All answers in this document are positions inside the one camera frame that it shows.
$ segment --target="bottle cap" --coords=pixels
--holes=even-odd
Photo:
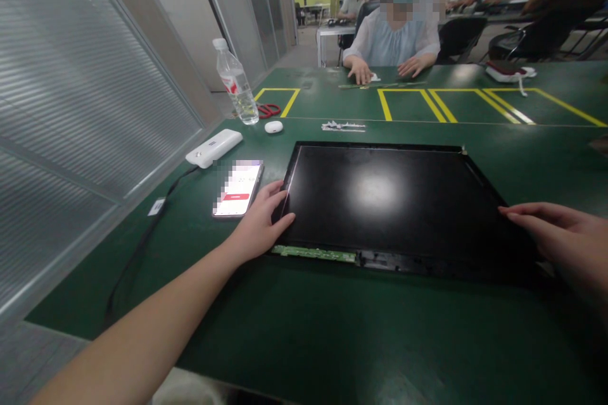
[[[224,38],[216,38],[213,40],[213,47],[218,51],[221,51],[223,49],[228,49],[228,43],[226,43]]]

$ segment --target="yellow tape marking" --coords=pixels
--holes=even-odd
[[[513,106],[511,106],[505,100],[503,100],[501,97],[499,97],[498,95],[496,95],[493,92],[494,89],[483,89],[483,91],[486,92],[488,95],[490,95],[492,98],[494,98],[496,101],[498,101],[500,104],[502,104],[509,111],[511,111],[512,114],[515,114],[521,120],[523,120],[524,122],[526,122],[528,125],[536,125],[536,123],[530,117],[526,116],[523,112],[515,109]]]
[[[422,98],[424,98],[426,104],[429,105],[431,111],[433,111],[433,114],[435,114],[435,117],[437,117],[437,120],[442,123],[447,122],[443,114],[441,114],[441,111],[437,108],[437,106],[435,106],[433,100],[431,99],[431,97],[429,97],[429,94],[426,93],[426,90],[424,89],[378,89],[380,101],[382,102],[382,109],[384,111],[384,117],[386,117],[386,120],[388,120],[389,122],[392,122],[393,117],[391,116],[391,112],[388,110],[388,103],[386,102],[386,96],[384,95],[384,92],[418,92],[420,93],[420,95],[422,95]]]
[[[492,90],[493,92],[519,92],[519,89],[490,89],[490,90]],[[555,104],[561,106],[562,108],[567,109],[568,111],[572,112],[573,114],[578,115],[581,118],[584,118],[586,121],[591,122],[592,124],[596,125],[597,127],[608,127],[608,125],[606,125],[601,120],[597,120],[595,117],[592,117],[589,114],[586,114],[586,113],[582,112],[581,110],[576,109],[574,106],[570,106],[565,101],[562,101],[559,98],[555,98],[553,95],[548,94],[544,90],[526,88],[526,91],[536,92],[537,94],[542,95],[543,97],[547,98],[549,101],[553,101]]]
[[[393,116],[391,116],[391,111],[388,109],[388,103],[386,102],[386,96],[384,95],[383,89],[378,89],[378,95],[380,96],[380,103],[382,104],[382,110],[384,111],[384,118],[387,122],[393,121]]]
[[[458,120],[456,120],[456,117],[454,117],[454,114],[452,114],[452,112],[448,109],[448,107],[445,105],[445,103],[443,102],[443,100],[437,94],[437,90],[436,89],[429,89],[429,92],[431,93],[431,95],[433,96],[433,98],[435,98],[435,102],[443,110],[443,112],[445,113],[445,115],[448,118],[448,120],[451,123],[458,123]]]
[[[492,98],[489,98],[486,94],[484,94],[479,89],[429,89],[430,92],[473,92],[477,94],[483,101],[488,103],[492,108],[496,109],[500,114],[502,114],[508,121],[511,123],[521,123],[511,114],[506,112],[499,104],[496,104]]]
[[[266,91],[274,91],[274,92],[291,92],[293,91],[293,95],[291,96],[291,99],[289,99],[287,106],[285,106],[285,109],[283,109],[283,114],[281,114],[281,118],[285,118],[287,117],[287,114],[289,113],[289,110],[291,109],[291,107],[293,106],[293,102],[296,101],[296,98],[298,97],[298,94],[300,93],[301,89],[278,89],[275,87],[264,87],[262,90],[260,90],[260,92],[255,96],[254,100],[258,101],[259,98],[262,96],[262,94]]]

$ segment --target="black cable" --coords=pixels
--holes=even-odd
[[[145,253],[146,244],[148,243],[148,239],[150,238],[150,235],[154,232],[156,225],[158,224],[158,222],[162,218],[163,214],[165,213],[165,209],[167,207],[167,199],[169,198],[171,193],[173,193],[173,191],[177,188],[177,184],[179,184],[179,181],[182,180],[182,178],[186,177],[187,175],[192,174],[197,169],[198,169],[197,165],[192,166],[190,169],[188,169],[188,171],[186,171],[180,177],[178,177],[177,180],[171,185],[171,187],[169,188],[169,191],[167,192],[167,195],[165,195],[165,201],[163,202],[163,205],[159,209],[158,213],[156,215],[154,215],[154,218],[152,219],[152,222],[148,225],[146,232],[144,232],[143,235],[141,236],[141,238],[139,239],[139,242],[137,243],[137,247],[135,247],[135,251],[131,254],[131,257],[127,261],[127,264],[122,269],[122,272],[120,273],[120,276],[118,277],[118,280],[114,284],[114,288],[112,288],[110,297],[108,298],[108,303],[106,304],[106,312],[103,317],[103,330],[106,330],[107,328],[112,326],[115,322],[114,321],[114,316],[115,316],[114,315],[114,296],[116,294],[116,291],[118,290],[118,286],[122,282],[123,278],[125,277],[125,274],[127,273],[127,270],[129,270],[131,264],[135,261],[135,259],[140,257],[143,253]]]

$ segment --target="green table surface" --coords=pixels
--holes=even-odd
[[[252,127],[227,120],[218,131],[240,131],[244,141],[223,159],[264,160],[266,184],[284,176],[297,140],[465,145],[509,204],[546,200],[608,215],[608,160],[589,146],[608,133],[599,126],[608,123],[608,85],[601,82],[608,65],[534,66],[538,76],[526,85],[562,104],[539,92],[527,99],[496,93],[536,125],[512,123],[471,91],[437,92],[458,121],[440,111],[446,121],[440,122],[426,101],[428,89],[505,87],[476,65],[436,66],[419,77],[427,84],[413,86],[417,92],[385,92],[393,121],[385,120],[377,90],[338,89],[348,83],[344,69],[274,70],[256,93],[289,90],[266,90],[261,103],[285,109],[292,89],[300,89],[281,119],[284,131],[266,134],[264,120]],[[374,71],[383,82],[395,81],[394,68]],[[366,131],[324,132],[328,120],[360,120]],[[150,222],[149,208],[188,166],[180,165],[133,210],[28,321],[85,339],[99,335],[106,300]],[[232,232],[236,220],[212,217],[224,178],[213,166],[182,181],[147,255],[119,290],[119,313]],[[606,346],[596,319],[569,292],[264,255],[229,281],[177,365],[307,404],[586,404],[606,403]]]

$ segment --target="phone screen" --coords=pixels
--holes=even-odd
[[[263,162],[260,160],[237,160],[228,171],[214,216],[243,216],[253,198],[256,184],[262,175]]]

